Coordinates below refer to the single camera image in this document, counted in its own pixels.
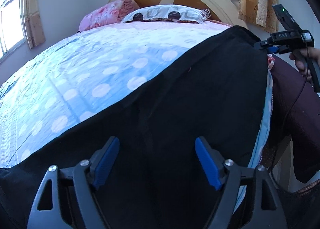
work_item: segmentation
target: bedspread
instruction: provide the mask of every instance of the bedspread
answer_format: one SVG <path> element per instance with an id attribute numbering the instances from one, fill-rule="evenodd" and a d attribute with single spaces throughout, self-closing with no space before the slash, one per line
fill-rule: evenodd
<path id="1" fill-rule="evenodd" d="M 23 161 L 227 28 L 211 22 L 133 22 L 98 27 L 56 43 L 0 89 L 0 167 Z"/>

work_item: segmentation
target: sunlight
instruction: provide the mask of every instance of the sunlight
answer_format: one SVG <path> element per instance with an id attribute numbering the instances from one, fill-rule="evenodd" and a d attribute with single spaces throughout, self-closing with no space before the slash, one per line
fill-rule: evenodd
<path id="1" fill-rule="evenodd" d="M 20 1 L 14 0 L 2 9 L 2 31 L 4 43 L 9 50 L 23 39 L 20 19 Z"/>

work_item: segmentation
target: window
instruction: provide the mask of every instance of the window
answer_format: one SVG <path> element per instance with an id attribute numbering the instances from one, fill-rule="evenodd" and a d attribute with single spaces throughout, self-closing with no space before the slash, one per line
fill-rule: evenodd
<path id="1" fill-rule="evenodd" d="M 6 0 L 0 7 L 0 58 L 22 40 L 20 0 Z"/>

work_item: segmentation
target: pillowcase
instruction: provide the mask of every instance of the pillowcase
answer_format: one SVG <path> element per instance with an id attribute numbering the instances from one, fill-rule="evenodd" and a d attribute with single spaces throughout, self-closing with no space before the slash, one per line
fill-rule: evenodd
<path id="1" fill-rule="evenodd" d="M 173 21 L 203 24 L 211 16 L 210 10 L 199 10 L 180 5 L 158 5 L 138 9 L 128 14 L 121 22 Z"/>
<path id="2" fill-rule="evenodd" d="M 116 0 L 108 3 L 86 15 L 80 23 L 79 32 L 119 23 L 127 14 L 137 8 L 137 4 L 133 0 Z"/>

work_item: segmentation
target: polka dot pillowcase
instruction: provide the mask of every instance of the polka dot pillowcase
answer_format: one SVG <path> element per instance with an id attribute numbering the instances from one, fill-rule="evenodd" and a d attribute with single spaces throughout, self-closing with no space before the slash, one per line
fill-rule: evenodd
<path id="1" fill-rule="evenodd" d="M 159 5 L 138 9 L 128 14 L 121 22 L 173 21 L 203 24 L 210 16 L 209 9 L 199 10 L 179 5 Z"/>

